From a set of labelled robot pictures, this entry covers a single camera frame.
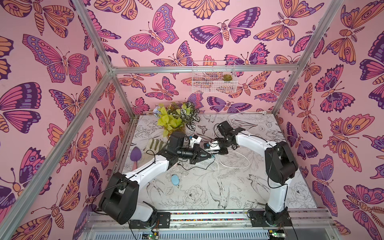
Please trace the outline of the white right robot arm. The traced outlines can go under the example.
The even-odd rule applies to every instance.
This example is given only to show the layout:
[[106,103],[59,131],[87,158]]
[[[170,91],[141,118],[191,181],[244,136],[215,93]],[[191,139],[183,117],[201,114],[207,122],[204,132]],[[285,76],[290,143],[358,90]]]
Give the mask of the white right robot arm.
[[287,142],[267,141],[244,128],[232,128],[224,121],[217,125],[221,136],[204,144],[209,153],[226,155],[229,148],[245,147],[265,157],[267,184],[270,196],[265,206],[264,218],[269,226],[280,224],[288,213],[287,193],[298,170],[297,161]]

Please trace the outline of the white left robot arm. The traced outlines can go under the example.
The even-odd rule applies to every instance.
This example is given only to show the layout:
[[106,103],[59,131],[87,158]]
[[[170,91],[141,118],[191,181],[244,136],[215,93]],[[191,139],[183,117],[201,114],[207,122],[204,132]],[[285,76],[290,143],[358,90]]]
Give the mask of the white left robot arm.
[[184,147],[186,138],[187,135],[175,132],[161,150],[152,154],[151,161],[129,173],[113,174],[106,189],[101,193],[99,209],[120,225],[132,221],[140,222],[146,227],[157,224],[158,210],[148,203],[138,202],[140,190],[158,175],[168,171],[180,159],[194,165],[212,157],[212,154],[201,148],[198,143]]

